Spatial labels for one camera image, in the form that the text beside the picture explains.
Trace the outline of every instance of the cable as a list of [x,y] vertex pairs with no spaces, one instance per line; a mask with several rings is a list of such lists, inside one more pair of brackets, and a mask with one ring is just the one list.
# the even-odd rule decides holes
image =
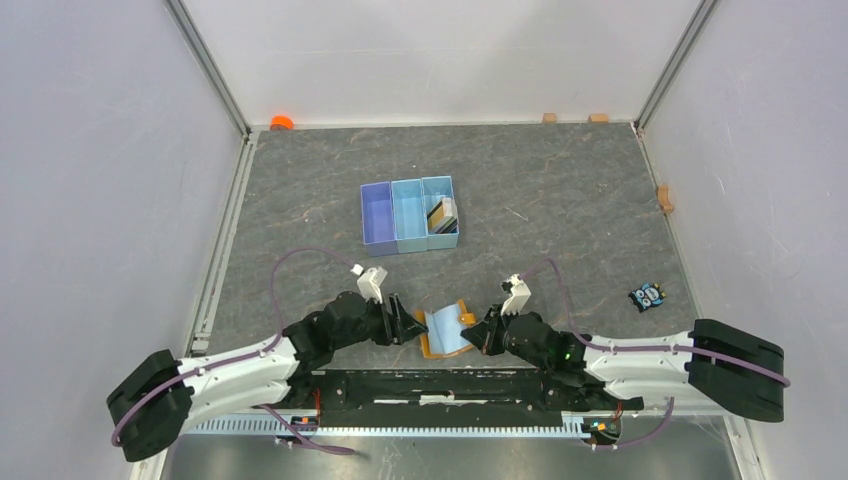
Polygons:
[[671,421],[671,413],[672,412],[674,412],[674,397],[671,397],[671,398],[668,399],[668,410],[665,411],[665,416],[663,417],[662,422],[660,422],[660,424],[657,425],[657,428],[653,429],[651,431],[651,433],[645,435],[644,437],[639,437],[635,440],[630,440],[630,441],[627,441],[627,442],[624,442],[624,443],[618,443],[618,444],[615,444],[615,445],[597,445],[597,444],[591,445],[592,451],[594,451],[594,450],[618,450],[620,448],[632,447],[632,446],[638,445],[642,442],[647,442],[648,440],[651,440],[652,438],[659,435],[663,430],[665,430],[665,427],[667,427],[669,421]]
[[278,319],[277,332],[276,332],[276,335],[274,336],[274,339],[271,341],[271,343],[269,343],[265,348],[263,348],[261,350],[257,350],[255,352],[250,352],[250,353],[245,353],[243,355],[239,355],[239,356],[233,357],[233,358],[218,360],[217,362],[212,362],[209,365],[204,365],[202,368],[201,367],[194,368],[192,370],[189,370],[185,373],[181,373],[181,374],[179,374],[175,377],[172,377],[172,378],[166,380],[165,382],[163,382],[162,384],[160,384],[159,386],[157,386],[156,388],[151,390],[147,395],[142,397],[141,400],[139,400],[138,402],[135,403],[135,405],[130,407],[130,409],[127,410],[127,413],[125,413],[124,416],[121,417],[121,419],[118,421],[118,423],[115,424],[115,429],[112,430],[112,436],[111,436],[111,442],[112,442],[113,446],[115,446],[115,447],[121,446],[120,435],[121,435],[121,432],[124,430],[124,427],[127,426],[127,423],[129,423],[129,421],[138,413],[139,410],[144,408],[145,405],[150,403],[160,393],[168,390],[169,388],[173,387],[177,383],[180,383],[187,378],[191,378],[195,375],[197,375],[197,376],[202,375],[202,374],[204,374],[204,371],[209,372],[209,371],[211,371],[215,368],[218,368],[218,367],[223,367],[225,365],[232,365],[233,363],[238,363],[238,362],[241,362],[241,361],[244,361],[244,360],[249,360],[251,358],[258,357],[260,354],[270,351],[271,349],[276,347],[278,343],[280,343],[280,341],[283,339],[283,329],[285,328],[286,325],[285,325],[285,320],[283,318],[283,312],[280,309],[279,302],[277,301],[277,296],[274,294],[274,277],[277,274],[277,269],[280,267],[280,265],[287,258],[294,255],[295,253],[306,252],[306,251],[315,251],[315,252],[326,253],[327,255],[330,255],[331,257],[335,258],[336,260],[344,263],[345,265],[347,265],[351,269],[353,269],[356,266],[356,264],[353,261],[343,257],[340,253],[335,252],[333,250],[330,250],[328,248],[299,247],[299,248],[291,249],[288,252],[286,252],[282,257],[280,257],[279,260],[277,260],[277,263],[274,264],[274,268],[271,269],[271,281],[270,281],[270,284],[269,284],[269,289],[270,289],[270,293],[271,293],[271,303],[272,303],[272,305],[274,305],[274,311],[276,311],[277,319]]
[[329,453],[330,455],[353,455],[353,454],[356,453],[356,450],[354,450],[352,448],[333,447],[333,446],[329,446],[329,445],[319,445],[319,444],[313,442],[312,440],[301,435],[300,432],[297,431],[297,429],[295,429],[294,427],[289,425],[289,422],[287,422],[286,419],[283,418],[282,415],[277,413],[276,410],[271,408],[270,405],[259,405],[259,407],[262,408],[263,410],[265,410],[266,412],[270,413],[274,418],[277,419],[278,422],[280,422],[284,427],[286,427],[286,430],[291,432],[291,434],[294,435],[295,438],[300,440],[301,444],[295,445],[295,446],[298,446],[300,448],[311,448],[313,450],[318,450],[318,451],[321,451],[321,452],[324,452],[324,453]]
[[792,385],[792,382],[789,381],[785,376],[772,372],[767,368],[763,368],[759,365],[755,365],[751,362],[746,362],[745,360],[731,357],[730,355],[725,355],[719,352],[713,352],[712,350],[706,350],[698,347],[689,347],[686,345],[642,345],[642,346],[628,346],[628,347],[609,347],[606,345],[599,345],[597,343],[592,343],[587,340],[586,337],[577,332],[577,326],[574,324],[574,318],[572,318],[570,312],[568,311],[568,292],[565,288],[565,282],[562,278],[562,272],[559,269],[559,266],[554,262],[554,260],[550,257],[545,257],[539,262],[537,262],[530,270],[522,273],[518,276],[521,280],[529,278],[542,269],[545,263],[549,263],[551,267],[554,269],[554,274],[557,278],[557,286],[559,287],[560,296],[562,297],[562,306],[565,309],[565,319],[568,322],[568,327],[571,330],[571,333],[577,338],[577,340],[585,345],[588,348],[593,350],[599,350],[602,352],[611,352],[611,353],[624,353],[624,352],[689,352],[696,355],[703,355],[706,357],[715,358],[716,360],[721,360],[723,362],[727,362],[733,365],[737,365],[739,367],[751,370],[752,372],[759,373],[760,375],[766,376],[775,380],[784,387],[789,387]]

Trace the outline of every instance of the white wall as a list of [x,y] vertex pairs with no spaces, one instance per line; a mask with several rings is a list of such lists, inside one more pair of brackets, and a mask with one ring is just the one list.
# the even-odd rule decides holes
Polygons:
[[3,2],[0,65],[0,478],[126,478],[106,396],[183,348],[239,138],[156,0]]
[[773,479],[848,467],[848,3],[721,2],[647,126],[707,316],[786,350]]
[[247,120],[632,120],[698,0],[186,0]]

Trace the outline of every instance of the blue owl toy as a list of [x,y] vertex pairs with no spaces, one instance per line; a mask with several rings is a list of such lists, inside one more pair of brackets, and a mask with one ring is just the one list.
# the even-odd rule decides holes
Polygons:
[[665,292],[660,290],[658,283],[646,283],[628,295],[633,303],[639,308],[639,313],[651,307],[662,305],[662,300],[665,298]]

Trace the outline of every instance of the orange cap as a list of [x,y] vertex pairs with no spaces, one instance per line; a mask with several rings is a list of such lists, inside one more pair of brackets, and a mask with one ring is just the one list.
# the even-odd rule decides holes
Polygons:
[[277,115],[271,119],[271,130],[291,130],[294,128],[294,122],[289,117]]

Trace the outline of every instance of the marble-patterned surface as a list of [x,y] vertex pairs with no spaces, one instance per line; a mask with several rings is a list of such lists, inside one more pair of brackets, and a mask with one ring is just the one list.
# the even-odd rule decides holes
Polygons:
[[[456,249],[368,258],[359,186],[452,175],[460,213]],[[544,256],[568,284],[581,331],[644,337],[691,328],[694,308],[636,138],[626,124],[302,130],[260,135],[210,352],[273,333],[271,266],[304,245],[335,249],[389,271],[384,292],[408,310],[436,310],[458,298],[482,316],[500,302],[503,279]],[[300,320],[355,277],[320,253],[292,257],[277,277],[287,321]],[[627,294],[659,282],[664,305],[640,314]],[[528,310],[567,328],[553,273],[528,282]],[[336,354],[336,368],[526,366],[508,354],[472,351],[426,360],[419,343],[360,344]]]

